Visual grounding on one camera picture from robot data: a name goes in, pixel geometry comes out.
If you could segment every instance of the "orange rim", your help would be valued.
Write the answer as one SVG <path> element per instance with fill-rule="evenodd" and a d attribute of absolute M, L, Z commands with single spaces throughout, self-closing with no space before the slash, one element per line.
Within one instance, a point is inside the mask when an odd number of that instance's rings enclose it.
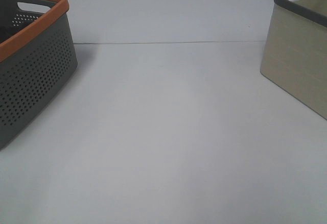
<path fill-rule="evenodd" d="M 0 43 L 0 62 L 4 61 L 7 57 L 32 41 L 69 10 L 68 0 L 46 1 L 56 2 L 56 5 L 26 28 Z"/>

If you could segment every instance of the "laundry basket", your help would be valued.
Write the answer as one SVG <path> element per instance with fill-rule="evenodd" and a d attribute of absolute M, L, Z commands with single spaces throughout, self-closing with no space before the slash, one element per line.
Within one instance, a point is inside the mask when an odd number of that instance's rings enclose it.
<path fill-rule="evenodd" d="M 42 14 L 18 3 L 50 8 Z M 0 0 L 0 148 L 58 93 L 77 67 L 67 0 Z"/>
<path fill-rule="evenodd" d="M 327 119 L 327 0 L 274 0 L 261 73 Z"/>

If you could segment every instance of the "storage bin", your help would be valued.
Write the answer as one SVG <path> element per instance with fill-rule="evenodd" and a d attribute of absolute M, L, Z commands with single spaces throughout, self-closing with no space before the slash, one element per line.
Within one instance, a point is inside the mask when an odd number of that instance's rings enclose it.
<path fill-rule="evenodd" d="M 25 11 L 18 3 L 49 7 Z M 0 0 L 0 148 L 51 101 L 77 67 L 67 0 Z"/>
<path fill-rule="evenodd" d="M 274 0 L 261 73 L 327 118 L 327 0 Z"/>

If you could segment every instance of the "white surface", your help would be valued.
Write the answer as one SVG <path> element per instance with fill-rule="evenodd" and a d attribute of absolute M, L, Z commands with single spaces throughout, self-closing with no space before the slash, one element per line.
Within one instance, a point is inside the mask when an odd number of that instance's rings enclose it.
<path fill-rule="evenodd" d="M 266 40 L 273 0 L 69 0 L 76 43 Z"/>
<path fill-rule="evenodd" d="M 0 151 L 0 223 L 325 224 L 327 123 L 259 73 L 264 43 L 76 49 Z"/>

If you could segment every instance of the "beige fabric bin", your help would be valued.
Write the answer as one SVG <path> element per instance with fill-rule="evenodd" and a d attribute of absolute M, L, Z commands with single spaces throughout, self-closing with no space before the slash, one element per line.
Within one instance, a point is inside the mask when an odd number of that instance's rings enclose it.
<path fill-rule="evenodd" d="M 327 119 L 327 0 L 274 0 L 261 73 Z"/>

